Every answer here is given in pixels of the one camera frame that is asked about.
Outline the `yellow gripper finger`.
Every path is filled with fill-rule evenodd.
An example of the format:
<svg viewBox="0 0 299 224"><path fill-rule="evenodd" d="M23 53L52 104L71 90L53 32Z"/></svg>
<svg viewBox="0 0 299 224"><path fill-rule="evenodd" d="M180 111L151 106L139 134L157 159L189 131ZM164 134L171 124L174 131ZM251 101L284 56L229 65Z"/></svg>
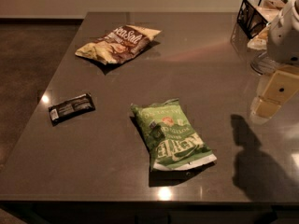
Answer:
<svg viewBox="0 0 299 224"><path fill-rule="evenodd" d="M282 66L271 74L262 75L257 95L265 101L283 105L299 91L299 68Z"/></svg>
<svg viewBox="0 0 299 224"><path fill-rule="evenodd" d="M280 105L255 97L250 106L250 120L255 124L264 124L278 111Z"/></svg>

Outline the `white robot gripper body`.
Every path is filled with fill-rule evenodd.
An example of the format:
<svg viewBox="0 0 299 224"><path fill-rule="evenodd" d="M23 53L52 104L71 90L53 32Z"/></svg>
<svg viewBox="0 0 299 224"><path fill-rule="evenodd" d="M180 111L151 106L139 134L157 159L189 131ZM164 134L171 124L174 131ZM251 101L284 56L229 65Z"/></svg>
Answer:
<svg viewBox="0 0 299 224"><path fill-rule="evenodd" d="M299 0L288 0L271 21L267 53L277 63L299 64Z"/></svg>

